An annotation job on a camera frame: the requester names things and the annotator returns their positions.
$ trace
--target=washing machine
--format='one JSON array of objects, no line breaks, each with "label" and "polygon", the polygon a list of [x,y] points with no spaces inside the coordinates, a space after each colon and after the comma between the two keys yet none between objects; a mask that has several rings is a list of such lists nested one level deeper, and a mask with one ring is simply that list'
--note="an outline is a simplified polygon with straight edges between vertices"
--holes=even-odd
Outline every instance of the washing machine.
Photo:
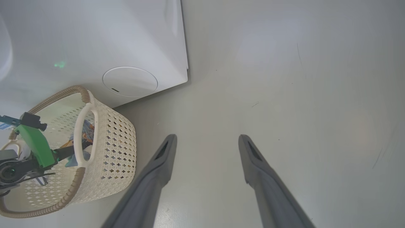
[{"label": "washing machine", "polygon": [[0,1],[0,114],[82,85],[117,107],[187,81],[180,0]]}]

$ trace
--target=beige basket trim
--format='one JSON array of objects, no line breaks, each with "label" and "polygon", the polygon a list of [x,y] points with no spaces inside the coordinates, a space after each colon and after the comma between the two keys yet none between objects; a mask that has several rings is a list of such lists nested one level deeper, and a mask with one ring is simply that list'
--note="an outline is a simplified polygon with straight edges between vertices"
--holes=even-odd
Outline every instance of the beige basket trim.
[{"label": "beige basket trim", "polygon": [[73,197],[76,195],[77,191],[79,190],[80,184],[83,180],[84,173],[85,173],[86,168],[78,168],[76,170],[75,178],[72,181],[72,185],[70,186],[69,190],[66,192],[65,196],[56,204],[35,210],[35,211],[10,211],[6,208],[6,205],[4,204],[3,197],[0,198],[0,214],[5,216],[5,217],[10,217],[10,218],[15,218],[15,219],[23,219],[23,218],[31,218],[31,217],[36,217],[36,216],[41,216],[41,215],[46,215],[50,214],[52,212],[58,211],[66,205],[68,205]]}]

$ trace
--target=white plastic basket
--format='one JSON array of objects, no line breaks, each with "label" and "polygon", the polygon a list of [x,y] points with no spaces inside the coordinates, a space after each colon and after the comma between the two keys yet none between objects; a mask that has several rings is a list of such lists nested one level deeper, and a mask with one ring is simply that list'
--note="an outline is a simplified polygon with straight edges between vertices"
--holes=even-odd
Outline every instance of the white plastic basket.
[{"label": "white plastic basket", "polygon": [[[74,93],[46,106],[36,115],[41,117],[42,123],[48,124],[43,134],[51,149],[60,148],[68,142],[72,132],[74,142],[81,142],[84,120],[94,122],[90,159],[84,159],[81,143],[75,143],[78,166],[66,168],[67,161],[63,160],[48,171],[56,174],[48,176],[47,185],[40,186],[34,180],[21,183],[20,187],[4,197],[7,208],[0,208],[2,215],[39,216],[48,211],[57,211],[67,204],[88,202],[115,194],[131,183],[136,164],[134,126],[124,116],[95,99],[89,91],[88,94],[88,103],[82,101],[81,93]],[[15,140],[11,140],[11,143],[18,144]],[[75,187],[77,192],[72,196],[72,186],[77,185],[80,170],[84,171],[84,175],[79,186]]]}]

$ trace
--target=basket hole pattern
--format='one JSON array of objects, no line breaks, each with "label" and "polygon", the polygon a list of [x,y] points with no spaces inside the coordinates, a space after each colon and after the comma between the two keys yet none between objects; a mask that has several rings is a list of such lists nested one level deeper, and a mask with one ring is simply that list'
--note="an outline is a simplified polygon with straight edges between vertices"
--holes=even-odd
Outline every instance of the basket hole pattern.
[{"label": "basket hole pattern", "polygon": [[62,161],[46,172],[54,172],[56,174],[47,176],[48,184],[45,186],[40,186],[34,180],[21,183],[21,187],[24,188],[24,193],[30,205],[40,208],[51,206],[65,195],[65,192],[72,183],[68,176],[75,173],[76,170],[74,167],[66,168],[65,164],[66,162]]},{"label": "basket hole pattern", "polygon": [[103,157],[103,181],[115,179],[132,180],[136,153],[132,123],[116,112],[107,112],[105,149]]}]

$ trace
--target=floor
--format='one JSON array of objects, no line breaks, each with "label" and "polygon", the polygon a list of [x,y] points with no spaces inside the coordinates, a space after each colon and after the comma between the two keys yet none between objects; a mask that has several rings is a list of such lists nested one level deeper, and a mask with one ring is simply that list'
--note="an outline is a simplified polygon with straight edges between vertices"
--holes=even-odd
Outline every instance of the floor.
[{"label": "floor", "polygon": [[[242,133],[316,227],[405,227],[403,2],[183,0],[183,13],[189,82],[117,108],[138,171],[178,136],[155,228],[262,227]],[[97,228],[122,194],[2,224]]]}]

